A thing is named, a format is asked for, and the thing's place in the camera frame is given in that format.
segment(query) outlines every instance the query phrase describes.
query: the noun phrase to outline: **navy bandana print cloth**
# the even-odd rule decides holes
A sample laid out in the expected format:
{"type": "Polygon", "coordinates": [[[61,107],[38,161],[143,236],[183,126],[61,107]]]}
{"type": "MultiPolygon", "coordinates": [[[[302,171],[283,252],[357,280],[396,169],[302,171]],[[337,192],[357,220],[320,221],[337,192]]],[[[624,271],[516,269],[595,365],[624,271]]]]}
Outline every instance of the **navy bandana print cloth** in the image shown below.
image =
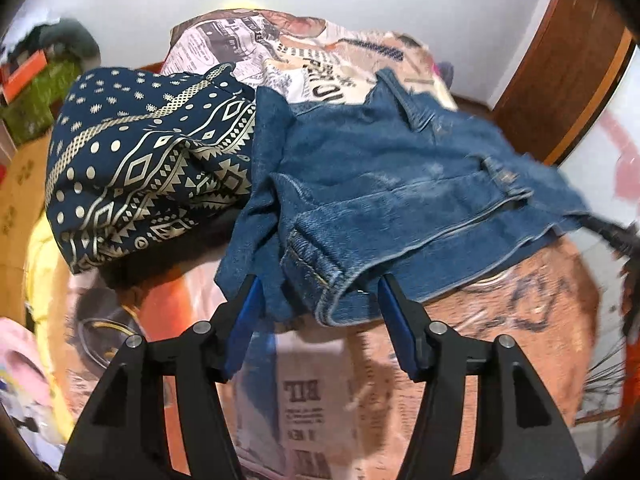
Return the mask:
{"type": "Polygon", "coordinates": [[[177,237],[250,193],[254,90],[98,68],[71,88],[47,161],[47,219],[73,273],[177,237]]]}

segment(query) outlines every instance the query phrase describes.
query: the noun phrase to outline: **belt loop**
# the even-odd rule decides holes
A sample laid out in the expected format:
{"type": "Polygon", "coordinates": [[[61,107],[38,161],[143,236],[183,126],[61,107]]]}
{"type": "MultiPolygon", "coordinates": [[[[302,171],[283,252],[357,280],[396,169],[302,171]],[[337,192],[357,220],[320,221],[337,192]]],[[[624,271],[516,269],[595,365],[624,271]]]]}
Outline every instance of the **belt loop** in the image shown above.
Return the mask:
{"type": "Polygon", "coordinates": [[[476,155],[482,168],[491,176],[495,184],[506,194],[513,195],[522,192],[517,185],[518,174],[504,167],[504,164],[490,156],[476,155]]]}

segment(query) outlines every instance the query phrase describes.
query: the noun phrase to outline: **wooden door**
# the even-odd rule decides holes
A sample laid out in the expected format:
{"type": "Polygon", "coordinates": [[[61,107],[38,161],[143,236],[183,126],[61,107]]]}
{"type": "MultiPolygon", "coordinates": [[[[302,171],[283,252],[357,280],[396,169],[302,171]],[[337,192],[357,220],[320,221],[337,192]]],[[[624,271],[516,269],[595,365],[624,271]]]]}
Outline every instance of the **wooden door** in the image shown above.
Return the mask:
{"type": "Polygon", "coordinates": [[[599,110],[631,44],[609,0],[551,0],[493,120],[518,152],[556,162],[599,110]]]}

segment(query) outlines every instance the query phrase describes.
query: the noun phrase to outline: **blue denim fabric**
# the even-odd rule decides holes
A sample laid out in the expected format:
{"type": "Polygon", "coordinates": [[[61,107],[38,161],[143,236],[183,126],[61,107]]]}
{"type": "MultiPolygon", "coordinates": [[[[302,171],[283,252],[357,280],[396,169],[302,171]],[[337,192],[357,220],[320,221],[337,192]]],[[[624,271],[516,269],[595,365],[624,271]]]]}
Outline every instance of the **blue denim fabric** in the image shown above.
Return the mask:
{"type": "Polygon", "coordinates": [[[248,272],[267,310],[325,325],[379,316],[379,277],[435,298],[578,228],[587,210],[555,168],[482,119],[411,94],[388,69],[362,105],[289,105],[258,88],[253,187],[216,282],[248,272]]]}

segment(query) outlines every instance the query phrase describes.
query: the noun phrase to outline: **orange box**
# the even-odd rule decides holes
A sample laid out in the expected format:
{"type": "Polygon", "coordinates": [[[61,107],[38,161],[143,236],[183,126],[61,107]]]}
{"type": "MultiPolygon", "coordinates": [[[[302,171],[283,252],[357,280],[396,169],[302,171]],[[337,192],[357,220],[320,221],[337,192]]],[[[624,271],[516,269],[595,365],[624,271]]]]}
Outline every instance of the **orange box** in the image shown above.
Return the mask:
{"type": "Polygon", "coordinates": [[[22,63],[18,69],[9,77],[9,81],[4,85],[4,98],[7,104],[15,99],[22,89],[29,84],[41,70],[46,67],[47,58],[42,50],[34,53],[27,61],[22,63]]]}

